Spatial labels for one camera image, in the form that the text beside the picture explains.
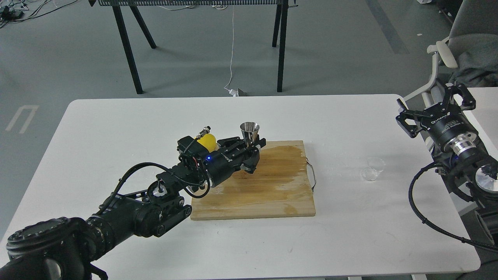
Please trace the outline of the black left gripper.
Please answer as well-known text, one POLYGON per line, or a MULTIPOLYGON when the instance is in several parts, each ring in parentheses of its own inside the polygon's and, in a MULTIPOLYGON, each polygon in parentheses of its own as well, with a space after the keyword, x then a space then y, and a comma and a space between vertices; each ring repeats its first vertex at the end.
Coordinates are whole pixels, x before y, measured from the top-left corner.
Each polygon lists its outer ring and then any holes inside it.
POLYGON ((266 144, 266 138, 258 138, 248 148, 245 140, 238 136, 218 140, 217 151, 207 154, 202 159, 210 187, 218 186, 241 170, 253 174, 260 161, 260 150, 266 144))

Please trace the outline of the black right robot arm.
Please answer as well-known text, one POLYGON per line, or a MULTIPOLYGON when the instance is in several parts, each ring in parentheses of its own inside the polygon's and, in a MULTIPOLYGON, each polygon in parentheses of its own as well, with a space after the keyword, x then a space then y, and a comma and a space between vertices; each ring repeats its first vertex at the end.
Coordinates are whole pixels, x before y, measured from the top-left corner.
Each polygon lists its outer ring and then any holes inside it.
POLYGON ((424 131, 434 143, 433 162, 413 177, 409 185, 409 203, 421 222, 448 237, 474 247, 497 252, 497 160, 488 152, 478 131, 464 115, 465 110, 476 107, 475 98, 462 84, 447 86, 441 101, 424 110, 408 109, 397 99, 400 114, 398 125, 415 138, 424 131), (429 221, 416 207, 413 188, 423 173, 434 168, 441 176, 448 193, 477 205, 475 216, 488 241, 471 241, 459 237, 429 221))

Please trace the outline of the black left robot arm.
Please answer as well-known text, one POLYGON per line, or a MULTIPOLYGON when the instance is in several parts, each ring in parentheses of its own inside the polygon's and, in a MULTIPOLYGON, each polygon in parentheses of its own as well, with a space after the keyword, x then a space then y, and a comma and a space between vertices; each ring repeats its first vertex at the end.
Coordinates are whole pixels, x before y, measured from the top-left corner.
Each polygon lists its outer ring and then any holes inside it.
POLYGON ((87 219, 61 217, 38 222, 7 239, 9 262, 2 280, 101 280, 93 265, 131 236, 161 237, 192 213, 180 194, 203 198, 235 172, 254 173, 266 145, 254 122, 240 125, 242 138, 216 140, 206 126, 178 140, 179 163, 171 168, 144 162, 119 179, 97 213, 87 219))

